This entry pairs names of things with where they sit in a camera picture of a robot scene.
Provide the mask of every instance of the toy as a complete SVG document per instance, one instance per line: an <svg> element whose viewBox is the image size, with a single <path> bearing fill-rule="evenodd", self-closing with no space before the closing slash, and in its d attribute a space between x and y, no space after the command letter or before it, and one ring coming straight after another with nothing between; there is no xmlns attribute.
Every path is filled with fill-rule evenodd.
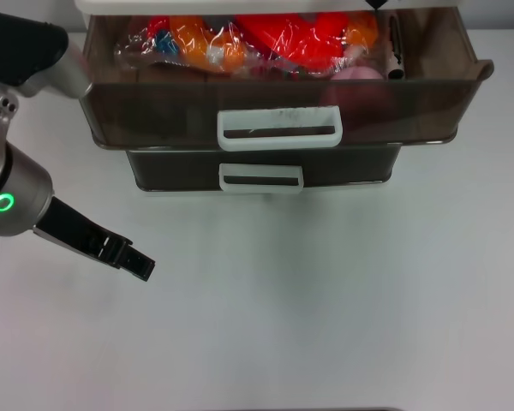
<svg viewBox="0 0 514 411"><path fill-rule="evenodd" d="M332 77L335 80L384 80L383 76L370 67L348 67Z"/></svg>
<svg viewBox="0 0 514 411"><path fill-rule="evenodd" d="M187 64L213 73L233 73L243 66L247 49L234 26L215 34L195 15L172 15L169 23Z"/></svg>
<svg viewBox="0 0 514 411"><path fill-rule="evenodd" d="M348 46L344 51L344 57L348 64L352 64L377 42L379 38L377 18L368 11L349 13L349 24L344 37Z"/></svg>
<svg viewBox="0 0 514 411"><path fill-rule="evenodd" d="M158 31L170 30L170 17L167 15L155 15L146 25L146 38L155 39Z"/></svg>
<svg viewBox="0 0 514 411"><path fill-rule="evenodd" d="M238 15L243 30L284 59L310 72L327 72L343 57L346 13L318 13L314 24L301 16Z"/></svg>

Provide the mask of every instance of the closed drawer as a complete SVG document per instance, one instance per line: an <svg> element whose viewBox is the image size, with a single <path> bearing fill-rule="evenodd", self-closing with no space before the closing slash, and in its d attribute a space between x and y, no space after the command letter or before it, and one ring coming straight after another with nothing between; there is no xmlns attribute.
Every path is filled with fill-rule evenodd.
<svg viewBox="0 0 514 411"><path fill-rule="evenodd" d="M121 70L126 16L93 16L85 55L94 87L82 101L103 148L218 149L223 110L338 106L339 147L447 142L493 63L478 61L456 8L399 10L406 80L236 80L151 66Z"/></svg>
<svg viewBox="0 0 514 411"><path fill-rule="evenodd" d="M300 168L306 188L385 182L399 151L399 146L345 146L269 152L128 152L128 158L143 190L218 191L221 164Z"/></svg>

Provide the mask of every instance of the clear plastic wrap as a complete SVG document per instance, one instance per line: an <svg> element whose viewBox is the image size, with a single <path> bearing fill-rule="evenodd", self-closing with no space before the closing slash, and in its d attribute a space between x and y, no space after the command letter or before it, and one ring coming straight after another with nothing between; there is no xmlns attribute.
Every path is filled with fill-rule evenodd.
<svg viewBox="0 0 514 411"><path fill-rule="evenodd" d="M132 69L169 63L214 74L327 77L355 65L379 38L376 14L366 11L136 16L115 54Z"/></svg>

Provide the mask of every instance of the drawer handle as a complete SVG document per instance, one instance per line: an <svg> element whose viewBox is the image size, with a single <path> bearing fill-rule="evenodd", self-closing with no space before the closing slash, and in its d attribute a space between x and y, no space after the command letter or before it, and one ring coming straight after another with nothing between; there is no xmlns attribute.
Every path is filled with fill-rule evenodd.
<svg viewBox="0 0 514 411"><path fill-rule="evenodd" d="M219 186L226 193L299 194L304 180L298 166L220 164Z"/></svg>
<svg viewBox="0 0 514 411"><path fill-rule="evenodd" d="M227 152L327 148L341 142L343 123L336 105L225 110L218 113L217 136Z"/></svg>

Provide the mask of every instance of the storage drawer unit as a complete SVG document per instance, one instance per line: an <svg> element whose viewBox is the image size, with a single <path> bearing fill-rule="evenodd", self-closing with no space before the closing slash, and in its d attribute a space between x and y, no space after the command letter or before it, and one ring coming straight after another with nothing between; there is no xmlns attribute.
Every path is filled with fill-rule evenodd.
<svg viewBox="0 0 514 411"><path fill-rule="evenodd" d="M168 13L164 3L162 14ZM224 162L299 164L307 187L384 181L401 145L451 141L493 73L491 61L476 59L457 8L400 9L397 15L406 80L335 81L238 80L169 66L125 71L113 48L131 16L93 15L84 53L94 86L82 106L95 142L126 150L136 181L147 190L218 189L217 168ZM244 153L219 146L220 112L310 107L338 107L337 146ZM182 177L193 173L202 177Z"/></svg>

